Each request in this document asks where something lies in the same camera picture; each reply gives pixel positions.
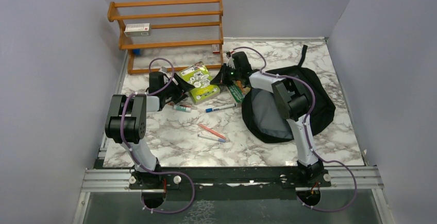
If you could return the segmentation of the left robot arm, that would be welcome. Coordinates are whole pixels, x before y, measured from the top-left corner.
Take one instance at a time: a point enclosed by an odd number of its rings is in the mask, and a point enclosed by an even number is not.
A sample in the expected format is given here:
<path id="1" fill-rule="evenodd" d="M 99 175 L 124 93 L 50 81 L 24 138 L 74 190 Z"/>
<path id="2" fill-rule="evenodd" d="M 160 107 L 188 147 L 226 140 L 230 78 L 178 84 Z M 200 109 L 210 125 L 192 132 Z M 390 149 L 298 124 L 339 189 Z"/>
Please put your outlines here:
<path id="1" fill-rule="evenodd" d="M 134 162 L 135 169 L 143 173 L 142 181 L 149 188 L 161 184 L 162 174 L 158 158 L 153 155 L 146 138 L 148 112 L 162 111 L 168 102 L 177 104 L 187 97 L 195 86 L 176 73 L 149 73 L 149 87 L 144 94 L 111 97 L 105 122 L 105 135 L 122 145 Z"/>

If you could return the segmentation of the yellow-green treehouse book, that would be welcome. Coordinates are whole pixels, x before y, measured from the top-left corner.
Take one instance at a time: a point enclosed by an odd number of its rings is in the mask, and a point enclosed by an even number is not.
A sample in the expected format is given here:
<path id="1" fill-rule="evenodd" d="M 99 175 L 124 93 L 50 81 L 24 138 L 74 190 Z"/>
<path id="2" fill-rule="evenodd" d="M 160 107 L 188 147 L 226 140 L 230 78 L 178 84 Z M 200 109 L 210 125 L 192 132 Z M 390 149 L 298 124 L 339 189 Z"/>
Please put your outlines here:
<path id="1" fill-rule="evenodd" d="M 202 61 L 180 71 L 179 76 L 194 86 L 189 93 L 195 105 L 212 99 L 221 92 L 218 85 L 211 83 L 213 77 Z"/>

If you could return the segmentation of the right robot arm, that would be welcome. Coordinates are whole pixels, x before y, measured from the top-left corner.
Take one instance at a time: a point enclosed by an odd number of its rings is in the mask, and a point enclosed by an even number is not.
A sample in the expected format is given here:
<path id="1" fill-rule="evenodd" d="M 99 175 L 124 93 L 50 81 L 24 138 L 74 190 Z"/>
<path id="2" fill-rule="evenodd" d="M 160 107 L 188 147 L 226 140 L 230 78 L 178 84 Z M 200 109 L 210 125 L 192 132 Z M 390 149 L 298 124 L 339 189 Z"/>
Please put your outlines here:
<path id="1" fill-rule="evenodd" d="M 250 89 L 241 103 L 244 124 L 265 143 L 293 140 L 298 155 L 298 182 L 312 185 L 324 167 L 314 154 L 310 113 L 315 106 L 315 94 L 311 86 L 295 72 L 287 76 L 285 69 L 279 74 L 253 69 L 242 51 L 226 55 L 228 62 L 222 64 L 212 84 L 230 87 L 239 81 Z"/>

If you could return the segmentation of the black student backpack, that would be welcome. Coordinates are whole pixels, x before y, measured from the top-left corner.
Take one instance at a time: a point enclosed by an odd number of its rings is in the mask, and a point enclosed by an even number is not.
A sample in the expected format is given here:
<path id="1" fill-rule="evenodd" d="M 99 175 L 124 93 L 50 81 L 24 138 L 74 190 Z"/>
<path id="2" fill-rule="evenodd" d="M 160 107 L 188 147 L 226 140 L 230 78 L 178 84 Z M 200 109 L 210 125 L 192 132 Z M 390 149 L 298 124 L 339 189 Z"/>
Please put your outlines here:
<path id="1" fill-rule="evenodd" d="M 315 106 L 310 114 L 313 135 L 322 132 L 332 121 L 335 105 L 324 90 L 317 74 L 302 67 L 306 57 L 307 46 L 304 45 L 301 59 L 297 65 L 267 71 L 273 75 L 289 75 L 307 83 L 315 94 Z M 243 99 L 242 119 L 247 129 L 259 140 L 267 144 L 285 143 L 293 140 L 292 130 L 283 119 L 274 103 L 272 93 L 260 89 L 251 89 Z"/>

